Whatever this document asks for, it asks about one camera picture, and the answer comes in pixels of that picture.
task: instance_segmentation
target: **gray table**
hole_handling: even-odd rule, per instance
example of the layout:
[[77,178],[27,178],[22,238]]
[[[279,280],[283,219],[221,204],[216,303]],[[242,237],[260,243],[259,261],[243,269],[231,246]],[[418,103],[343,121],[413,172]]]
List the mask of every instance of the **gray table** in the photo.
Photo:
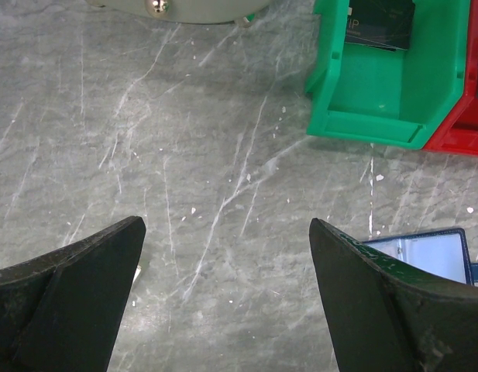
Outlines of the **gray table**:
[[462,226],[478,260],[478,159],[304,134],[311,8],[238,29],[0,0],[0,267],[147,224],[110,371],[336,370],[315,216],[360,239]]

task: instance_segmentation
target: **green object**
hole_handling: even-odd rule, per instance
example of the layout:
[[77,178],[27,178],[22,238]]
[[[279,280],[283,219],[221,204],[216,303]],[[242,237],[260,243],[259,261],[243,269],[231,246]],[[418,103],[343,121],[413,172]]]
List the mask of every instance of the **green object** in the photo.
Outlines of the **green object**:
[[308,134],[421,149],[463,95],[470,0],[415,0],[409,50],[344,43],[349,0],[317,0]]

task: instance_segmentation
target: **black card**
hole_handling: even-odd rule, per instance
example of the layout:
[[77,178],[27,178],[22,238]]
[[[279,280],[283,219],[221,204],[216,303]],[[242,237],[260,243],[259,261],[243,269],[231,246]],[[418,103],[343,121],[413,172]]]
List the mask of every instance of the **black card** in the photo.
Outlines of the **black card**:
[[414,8],[412,0],[350,0],[346,43],[409,49]]

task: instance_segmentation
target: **marble tabletop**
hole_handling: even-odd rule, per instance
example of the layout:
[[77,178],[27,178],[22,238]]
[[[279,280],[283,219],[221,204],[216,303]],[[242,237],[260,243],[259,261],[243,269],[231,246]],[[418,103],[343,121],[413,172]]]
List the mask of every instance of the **marble tabletop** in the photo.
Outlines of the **marble tabletop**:
[[336,370],[314,217],[462,226],[478,260],[478,158],[305,135],[312,2],[241,29],[0,0],[0,268],[147,226],[110,372]]

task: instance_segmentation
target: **red bin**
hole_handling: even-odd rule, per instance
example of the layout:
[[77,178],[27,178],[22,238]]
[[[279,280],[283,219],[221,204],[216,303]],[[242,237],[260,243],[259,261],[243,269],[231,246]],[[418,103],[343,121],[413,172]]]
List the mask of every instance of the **red bin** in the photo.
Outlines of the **red bin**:
[[478,156],[478,0],[469,11],[464,93],[424,149]]

